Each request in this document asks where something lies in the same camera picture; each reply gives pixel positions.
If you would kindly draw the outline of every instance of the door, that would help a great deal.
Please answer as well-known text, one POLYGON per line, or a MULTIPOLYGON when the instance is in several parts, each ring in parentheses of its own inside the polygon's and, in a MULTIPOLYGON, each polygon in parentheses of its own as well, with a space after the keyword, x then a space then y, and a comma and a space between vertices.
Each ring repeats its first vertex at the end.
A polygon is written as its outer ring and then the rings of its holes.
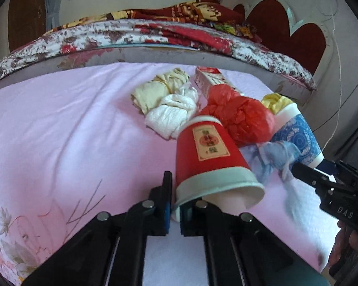
POLYGON ((45 33, 44 0, 10 0, 8 42, 10 51, 45 33))

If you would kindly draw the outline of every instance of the red headboard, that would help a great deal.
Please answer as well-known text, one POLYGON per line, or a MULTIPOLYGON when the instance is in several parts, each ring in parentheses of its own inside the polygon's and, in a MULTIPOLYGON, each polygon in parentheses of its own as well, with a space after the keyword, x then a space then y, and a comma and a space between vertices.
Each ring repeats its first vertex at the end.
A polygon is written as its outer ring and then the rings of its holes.
MULTIPOLYGON (((234 11, 244 14, 242 4, 234 11)), ((326 40, 321 28, 314 23, 300 26, 290 35, 288 14, 277 0, 263 0, 249 13, 247 22, 257 28, 262 44, 298 61, 314 74, 325 52, 326 40)))

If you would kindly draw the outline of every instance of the blue paper cup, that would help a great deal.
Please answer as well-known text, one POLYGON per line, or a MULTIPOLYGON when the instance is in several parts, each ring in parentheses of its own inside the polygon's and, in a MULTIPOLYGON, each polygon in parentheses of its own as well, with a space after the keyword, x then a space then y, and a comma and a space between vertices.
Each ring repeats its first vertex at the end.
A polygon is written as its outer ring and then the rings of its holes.
POLYGON ((274 130, 271 142, 288 141, 295 144, 301 152, 298 162, 315 168, 324 159, 321 148, 296 103, 284 107, 276 114, 274 130))

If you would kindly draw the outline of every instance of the paper cup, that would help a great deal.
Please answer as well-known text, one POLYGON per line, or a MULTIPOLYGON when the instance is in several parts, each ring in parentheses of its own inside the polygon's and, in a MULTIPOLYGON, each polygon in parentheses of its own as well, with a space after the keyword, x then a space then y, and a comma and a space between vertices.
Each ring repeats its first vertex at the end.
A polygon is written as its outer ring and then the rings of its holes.
POLYGON ((321 148, 296 103, 284 107, 275 116, 275 134, 271 142, 292 142, 301 152, 298 162, 313 169, 319 165, 324 159, 321 148))
POLYGON ((264 197, 264 186, 212 116, 195 117, 182 127, 176 149, 176 186, 173 217, 177 221, 179 207, 196 198, 202 197, 224 212, 229 211, 229 200, 239 198, 243 212, 264 197))

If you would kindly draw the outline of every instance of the red plastic bag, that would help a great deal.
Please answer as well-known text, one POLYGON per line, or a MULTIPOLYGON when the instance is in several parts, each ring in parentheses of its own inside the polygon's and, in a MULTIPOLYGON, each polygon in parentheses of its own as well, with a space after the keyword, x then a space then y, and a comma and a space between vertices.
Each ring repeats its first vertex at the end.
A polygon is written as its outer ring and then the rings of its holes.
POLYGON ((267 142, 273 136, 272 112, 260 101, 240 96, 226 84, 210 88, 208 105, 201 115, 219 119, 238 146, 267 142))

